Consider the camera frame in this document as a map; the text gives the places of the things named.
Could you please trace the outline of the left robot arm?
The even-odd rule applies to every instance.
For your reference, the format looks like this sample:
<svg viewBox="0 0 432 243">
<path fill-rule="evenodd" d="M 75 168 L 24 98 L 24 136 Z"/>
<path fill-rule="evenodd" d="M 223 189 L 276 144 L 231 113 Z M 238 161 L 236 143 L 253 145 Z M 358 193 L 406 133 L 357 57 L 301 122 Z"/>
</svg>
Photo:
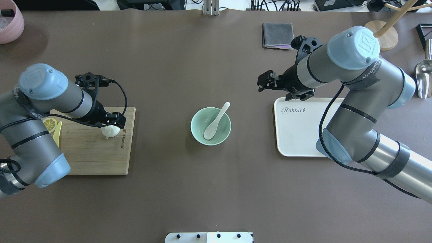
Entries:
<svg viewBox="0 0 432 243">
<path fill-rule="evenodd" d="M 99 89 L 117 81 L 93 73 L 69 81 L 44 63 L 29 66 L 10 92 L 1 94 L 1 134 L 14 155 L 1 159 L 1 198 L 15 195 L 31 184 L 44 188 L 65 177 L 71 167 L 43 119 L 58 117 L 84 126 L 124 128 L 122 112 L 106 112 L 97 100 Z"/>
</svg>

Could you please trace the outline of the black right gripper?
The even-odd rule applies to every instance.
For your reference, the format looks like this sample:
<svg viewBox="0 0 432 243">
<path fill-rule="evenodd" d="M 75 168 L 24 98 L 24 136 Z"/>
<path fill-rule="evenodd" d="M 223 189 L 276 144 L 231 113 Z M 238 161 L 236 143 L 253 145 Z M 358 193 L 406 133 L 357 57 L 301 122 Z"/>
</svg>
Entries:
<svg viewBox="0 0 432 243">
<path fill-rule="evenodd" d="M 304 85 L 298 77 L 298 65 L 300 61 L 308 57 L 315 49 L 322 46 L 322 43 L 316 37 L 305 37 L 299 35 L 291 41 L 291 47 L 297 50 L 296 62 L 288 68 L 282 75 L 276 75 L 274 71 L 268 70 L 258 76 L 258 92 L 266 89 L 287 91 L 285 101 L 300 99 L 306 101 L 315 95 L 315 90 Z"/>
</svg>

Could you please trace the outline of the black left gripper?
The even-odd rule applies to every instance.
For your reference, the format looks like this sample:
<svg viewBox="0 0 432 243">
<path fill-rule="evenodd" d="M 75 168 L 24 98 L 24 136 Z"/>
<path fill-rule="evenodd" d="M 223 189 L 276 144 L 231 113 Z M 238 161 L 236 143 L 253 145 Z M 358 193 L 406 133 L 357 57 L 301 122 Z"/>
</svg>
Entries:
<svg viewBox="0 0 432 243">
<path fill-rule="evenodd" d="M 105 111 L 103 105 L 97 101 L 99 88 L 109 86 L 112 80 L 102 75 L 94 75 L 91 72 L 76 75 L 75 79 L 75 84 L 82 88 L 84 94 L 90 96 L 91 104 L 90 110 L 85 112 L 84 116 L 78 117 L 77 120 L 90 125 L 101 127 L 115 126 L 119 129 L 124 129 L 127 121 L 124 114 L 120 112 L 108 113 Z"/>
</svg>

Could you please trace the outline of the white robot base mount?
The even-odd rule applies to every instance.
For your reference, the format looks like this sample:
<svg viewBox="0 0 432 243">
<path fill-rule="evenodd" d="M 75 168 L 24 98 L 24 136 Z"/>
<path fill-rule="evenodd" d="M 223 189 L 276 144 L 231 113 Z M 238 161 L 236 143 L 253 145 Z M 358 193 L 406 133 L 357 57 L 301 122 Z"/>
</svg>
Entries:
<svg viewBox="0 0 432 243">
<path fill-rule="evenodd" d="M 233 232 L 174 232 L 168 233 L 165 243 L 253 243 L 253 233 Z"/>
</svg>

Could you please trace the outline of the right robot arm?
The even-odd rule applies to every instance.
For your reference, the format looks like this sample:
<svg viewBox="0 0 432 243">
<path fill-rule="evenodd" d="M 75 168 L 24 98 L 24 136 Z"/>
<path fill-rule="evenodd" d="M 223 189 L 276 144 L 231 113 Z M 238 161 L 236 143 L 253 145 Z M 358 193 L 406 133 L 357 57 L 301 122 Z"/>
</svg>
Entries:
<svg viewBox="0 0 432 243">
<path fill-rule="evenodd" d="M 322 44 L 295 37 L 296 63 L 283 74 L 258 77 L 259 92 L 287 92 L 286 101 L 305 101 L 316 88 L 335 80 L 341 88 L 318 126 L 316 148 L 340 166 L 373 175 L 406 195 L 431 203 L 431 161 L 402 142 L 375 131 L 385 109 L 399 108 L 416 90 L 413 78 L 380 56 L 373 32 L 353 26 Z"/>
</svg>

